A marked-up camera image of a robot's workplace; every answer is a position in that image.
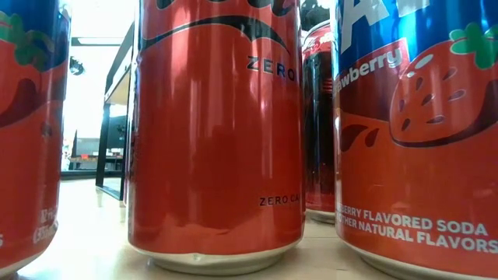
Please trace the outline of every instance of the light wooden table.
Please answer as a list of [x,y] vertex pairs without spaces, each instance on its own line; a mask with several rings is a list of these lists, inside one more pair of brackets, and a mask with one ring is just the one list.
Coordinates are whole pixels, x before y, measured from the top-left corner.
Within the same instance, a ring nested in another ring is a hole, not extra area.
[[[125,209],[94,180],[61,184],[59,231],[48,250],[19,272],[20,280],[217,279],[165,271],[126,240]],[[388,280],[362,262],[332,226],[307,221],[304,238],[275,266],[223,280]]]

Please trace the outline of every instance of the can bottom rim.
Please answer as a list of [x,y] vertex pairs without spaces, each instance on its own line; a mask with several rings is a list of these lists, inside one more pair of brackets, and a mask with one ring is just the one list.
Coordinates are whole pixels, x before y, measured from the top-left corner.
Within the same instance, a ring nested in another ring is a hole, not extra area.
[[161,254],[132,246],[138,252],[151,257],[154,264],[167,270],[195,275],[229,276],[252,273],[272,266],[301,239],[302,237],[289,245],[273,250],[237,255]]
[[372,267],[396,278],[404,280],[489,280],[480,276],[463,275],[448,271],[439,271],[432,268],[424,268],[414,264],[406,264],[401,261],[396,261],[388,257],[382,257],[377,254],[372,254],[365,250],[359,249],[347,242],[346,245],[356,251],[361,258]]
[[9,276],[16,273],[19,269],[24,268],[30,262],[34,261],[37,257],[39,257],[44,251],[35,254],[31,257],[28,257],[24,260],[18,261],[15,264],[11,264],[8,267],[0,268],[0,279],[9,279]]
[[306,215],[310,217],[310,219],[317,222],[324,222],[327,224],[334,225],[335,224],[335,213],[334,212],[325,212],[318,211],[313,209],[306,209]]

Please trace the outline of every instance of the black swoosh graphic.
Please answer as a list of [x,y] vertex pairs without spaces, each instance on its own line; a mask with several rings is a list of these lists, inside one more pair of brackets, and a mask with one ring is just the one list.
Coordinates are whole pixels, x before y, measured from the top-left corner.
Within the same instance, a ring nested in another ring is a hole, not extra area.
[[247,0],[247,2],[249,3],[249,5],[255,8],[264,8],[268,5],[271,5],[272,12],[275,16],[285,16],[294,8],[294,5],[290,5],[289,7],[284,8],[284,0]]
[[65,80],[54,82],[50,92],[39,93],[37,86],[30,79],[21,79],[17,83],[14,99],[7,109],[0,113],[0,128],[15,124],[29,117],[49,101],[64,101]]
[[165,9],[169,5],[173,4],[174,0],[156,0],[156,5],[158,9]]
[[248,16],[217,16],[208,19],[200,19],[183,26],[179,26],[173,30],[159,35],[152,39],[142,39],[142,51],[159,43],[161,40],[178,33],[182,30],[192,28],[194,26],[209,25],[209,24],[222,24],[231,26],[242,32],[251,42],[260,38],[268,38],[279,43],[290,54],[287,49],[286,43],[268,24],[263,23],[261,20],[254,19]]

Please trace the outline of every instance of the red can label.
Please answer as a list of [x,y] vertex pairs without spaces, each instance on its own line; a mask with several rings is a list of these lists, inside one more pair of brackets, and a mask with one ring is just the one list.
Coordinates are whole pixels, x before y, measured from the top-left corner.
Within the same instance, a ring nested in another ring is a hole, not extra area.
[[55,3],[0,3],[0,268],[57,229],[69,19]]
[[330,25],[308,35],[303,49],[306,208],[335,210]]
[[295,0],[141,1],[133,245],[230,255],[301,237],[298,10]]

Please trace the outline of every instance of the can label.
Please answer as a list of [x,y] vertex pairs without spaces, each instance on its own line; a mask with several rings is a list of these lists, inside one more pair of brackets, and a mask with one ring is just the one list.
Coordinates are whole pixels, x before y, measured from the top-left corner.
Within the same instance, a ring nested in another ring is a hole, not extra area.
[[141,1],[134,246],[231,255],[301,237],[298,11],[295,0]]
[[498,2],[337,3],[338,234],[497,278]]
[[335,211],[330,25],[308,35],[303,48],[306,208]]
[[57,1],[0,3],[0,268],[57,229],[69,19]]

